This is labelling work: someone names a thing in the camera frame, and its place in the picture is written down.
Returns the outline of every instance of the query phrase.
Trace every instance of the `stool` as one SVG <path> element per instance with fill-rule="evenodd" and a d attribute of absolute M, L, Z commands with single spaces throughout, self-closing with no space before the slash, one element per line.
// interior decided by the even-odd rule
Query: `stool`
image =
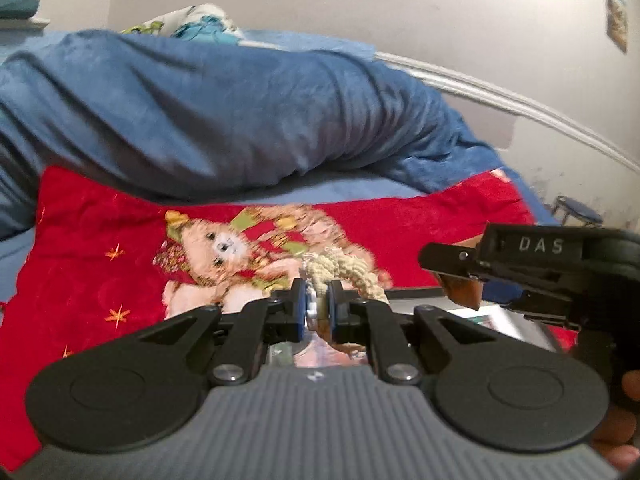
<path fill-rule="evenodd" d="M 567 196 L 558 195 L 554 203 L 554 208 L 551 211 L 552 215 L 555 215 L 558 210 L 564 212 L 564 218 L 562 218 L 562 225 L 566 224 L 569 216 L 578 219 L 584 224 L 585 227 L 600 227 L 603 219 L 597 212 L 591 209 L 589 206 L 578 202 L 575 198 L 569 198 Z"/>

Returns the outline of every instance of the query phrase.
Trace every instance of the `poster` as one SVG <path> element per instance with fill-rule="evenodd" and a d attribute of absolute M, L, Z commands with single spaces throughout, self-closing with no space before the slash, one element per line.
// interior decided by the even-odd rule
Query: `poster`
<path fill-rule="evenodd" d="M 626 54 L 628 17 L 624 0 L 607 0 L 607 36 Z"/>

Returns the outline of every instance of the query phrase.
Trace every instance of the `red fabric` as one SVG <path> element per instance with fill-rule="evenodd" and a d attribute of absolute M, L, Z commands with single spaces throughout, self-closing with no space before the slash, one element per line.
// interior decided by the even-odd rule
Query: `red fabric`
<path fill-rule="evenodd" d="M 350 244 L 370 251 L 381 275 L 388 272 L 393 285 L 401 287 L 436 285 L 417 263 L 418 250 L 427 242 L 459 242 L 481 234 L 488 222 L 534 221 L 515 187 L 492 173 L 425 197 L 314 208 L 335 220 Z M 82 351 L 163 319 L 162 292 L 171 276 L 153 261 L 168 240 L 165 213 L 174 209 L 185 218 L 226 224 L 245 208 L 167 208 L 60 168 L 45 172 L 35 244 L 0 327 L 0 463 L 9 470 L 40 447 L 23 405 L 26 387 L 39 370 L 64 353 Z M 285 218 L 280 226 L 287 229 L 291 223 Z M 249 227 L 243 235 L 257 240 L 266 231 Z M 293 230 L 286 239 L 300 243 L 306 235 Z M 269 243 L 278 251 L 290 250 L 278 237 Z M 116 324 L 114 317 L 124 320 Z"/>

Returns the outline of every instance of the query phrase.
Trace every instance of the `human hand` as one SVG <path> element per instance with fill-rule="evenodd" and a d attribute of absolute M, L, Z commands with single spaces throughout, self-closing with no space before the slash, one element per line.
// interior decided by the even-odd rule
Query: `human hand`
<path fill-rule="evenodd" d="M 622 377 L 622 390 L 632 400 L 640 400 L 640 370 Z M 640 457 L 637 447 L 626 444 L 636 432 L 636 415 L 612 406 L 596 430 L 591 445 L 612 466 L 625 471 Z"/>

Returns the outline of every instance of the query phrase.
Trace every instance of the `cream knitted object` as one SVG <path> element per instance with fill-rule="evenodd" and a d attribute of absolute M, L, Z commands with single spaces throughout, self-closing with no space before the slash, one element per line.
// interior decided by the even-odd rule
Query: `cream knitted object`
<path fill-rule="evenodd" d="M 325 296 L 331 280 L 347 280 L 361 297 L 389 303 L 384 289 L 378 285 L 378 277 L 366 261 L 357 256 L 344 254 L 340 248 L 327 247 L 322 254 L 305 253 L 302 261 L 307 281 L 318 296 L 318 319 L 327 317 Z"/>

